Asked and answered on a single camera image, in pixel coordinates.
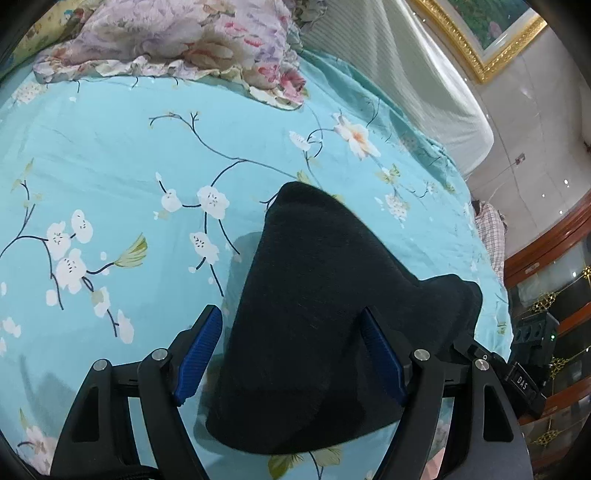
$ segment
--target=silver pivot bolt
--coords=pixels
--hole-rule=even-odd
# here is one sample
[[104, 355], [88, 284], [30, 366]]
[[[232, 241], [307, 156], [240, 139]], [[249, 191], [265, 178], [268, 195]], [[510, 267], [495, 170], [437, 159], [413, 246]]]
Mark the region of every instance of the silver pivot bolt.
[[474, 364], [476, 365], [476, 368], [478, 370], [482, 370], [483, 372], [488, 370], [488, 368], [490, 367], [490, 365], [488, 364], [488, 362], [486, 360], [483, 360], [482, 358], [477, 358], [474, 361]]
[[421, 362], [429, 360], [431, 358], [431, 354], [422, 348], [417, 348], [414, 353], [414, 357]]
[[97, 360], [95, 363], [92, 364], [92, 368], [94, 370], [96, 370], [97, 372], [104, 370], [105, 368], [107, 368], [107, 360], [104, 360], [104, 359]]
[[164, 360], [168, 355], [166, 348], [158, 348], [152, 352], [152, 358], [156, 361]]

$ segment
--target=yellow floral pillow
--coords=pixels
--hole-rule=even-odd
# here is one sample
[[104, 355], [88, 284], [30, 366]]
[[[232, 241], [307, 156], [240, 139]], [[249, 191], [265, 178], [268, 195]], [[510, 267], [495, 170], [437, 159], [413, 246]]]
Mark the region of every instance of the yellow floral pillow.
[[8, 59], [6, 69], [0, 71], [0, 79], [14, 67], [38, 51], [56, 42], [65, 32], [68, 20], [85, 0], [59, 0], [37, 21], [22, 38]]

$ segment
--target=painting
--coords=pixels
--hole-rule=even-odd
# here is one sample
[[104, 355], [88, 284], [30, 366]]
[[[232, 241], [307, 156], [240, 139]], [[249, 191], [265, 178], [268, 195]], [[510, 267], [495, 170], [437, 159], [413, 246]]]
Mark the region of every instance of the painting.
[[480, 83], [491, 80], [546, 26], [524, 0], [411, 0]]

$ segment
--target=blue gripper pad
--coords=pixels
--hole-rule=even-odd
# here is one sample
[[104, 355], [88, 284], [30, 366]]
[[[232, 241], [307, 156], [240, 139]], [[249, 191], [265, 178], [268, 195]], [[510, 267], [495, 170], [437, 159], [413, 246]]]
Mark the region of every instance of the blue gripper pad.
[[178, 368], [177, 388], [173, 394], [178, 406], [197, 392], [199, 382], [222, 334], [222, 325], [222, 312], [219, 308], [213, 307]]
[[404, 406], [408, 394], [404, 385], [402, 365], [368, 309], [361, 313], [360, 320], [361, 336], [386, 393], [400, 406]]

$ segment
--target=gold ornate frame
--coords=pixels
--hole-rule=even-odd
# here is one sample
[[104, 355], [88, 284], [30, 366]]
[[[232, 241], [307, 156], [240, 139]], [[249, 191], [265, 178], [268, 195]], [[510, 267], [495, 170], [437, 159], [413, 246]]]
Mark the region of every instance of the gold ornate frame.
[[546, 21], [536, 14], [499, 53], [492, 59], [484, 61], [437, 0], [413, 0], [413, 3], [445, 33], [479, 83], [486, 83], [497, 75], [547, 25]]

